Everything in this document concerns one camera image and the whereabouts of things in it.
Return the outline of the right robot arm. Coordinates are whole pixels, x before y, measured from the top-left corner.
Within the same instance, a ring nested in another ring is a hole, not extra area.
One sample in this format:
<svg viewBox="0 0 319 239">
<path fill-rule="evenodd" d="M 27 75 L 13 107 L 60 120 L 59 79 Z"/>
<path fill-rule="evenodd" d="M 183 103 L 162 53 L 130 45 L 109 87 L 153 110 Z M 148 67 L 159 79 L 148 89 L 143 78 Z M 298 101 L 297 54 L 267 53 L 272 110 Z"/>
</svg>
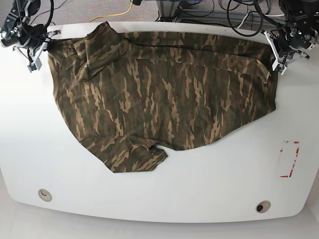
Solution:
<svg viewBox="0 0 319 239">
<path fill-rule="evenodd" d="M 54 14 L 54 1 L 50 1 L 49 17 L 45 24 L 33 25 L 31 17 L 40 9 L 39 0 L 15 0 L 10 13 L 7 15 L 0 29 L 0 44 L 12 47 L 25 56 L 28 69 L 32 72 L 42 66 L 40 55 L 47 49 L 52 37 L 61 33 L 60 30 L 48 31 Z"/>
</svg>

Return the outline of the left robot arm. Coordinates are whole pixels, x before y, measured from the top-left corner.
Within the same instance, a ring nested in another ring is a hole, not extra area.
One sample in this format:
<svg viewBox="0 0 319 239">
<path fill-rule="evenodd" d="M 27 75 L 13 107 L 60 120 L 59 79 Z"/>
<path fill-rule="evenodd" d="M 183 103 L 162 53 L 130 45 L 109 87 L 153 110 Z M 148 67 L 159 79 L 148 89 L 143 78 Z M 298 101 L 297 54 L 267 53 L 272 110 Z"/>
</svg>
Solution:
<svg viewBox="0 0 319 239">
<path fill-rule="evenodd" d="M 280 0 L 284 23 L 269 15 L 263 19 L 276 26 L 264 35 L 273 50 L 273 71 L 283 74 L 287 66 L 300 58 L 310 59 L 308 51 L 319 43 L 319 2 L 317 0 Z"/>
</svg>

